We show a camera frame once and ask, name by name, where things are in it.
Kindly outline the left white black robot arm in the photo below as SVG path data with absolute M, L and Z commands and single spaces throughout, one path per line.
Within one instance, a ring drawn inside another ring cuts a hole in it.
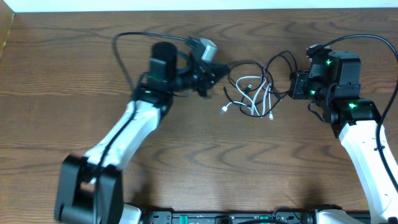
M 62 163 L 54 217 L 62 223 L 140 223 L 142 210 L 123 200 L 123 170 L 145 138 L 169 112 L 174 93 L 207 91 L 229 73 L 215 63 L 216 45 L 205 38 L 187 40 L 192 51 L 179 69 L 179 52 L 170 42 L 152 46 L 149 71 L 143 73 L 120 120 L 93 148 Z

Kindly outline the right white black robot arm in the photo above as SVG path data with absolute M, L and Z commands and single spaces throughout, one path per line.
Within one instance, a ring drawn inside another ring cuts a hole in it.
M 358 54 L 328 47 L 307 50 L 308 70 L 290 74 L 289 96 L 322 109 L 354 165 L 368 201 L 371 223 L 397 223 L 397 162 L 387 143 L 381 115 L 372 100 L 360 97 Z

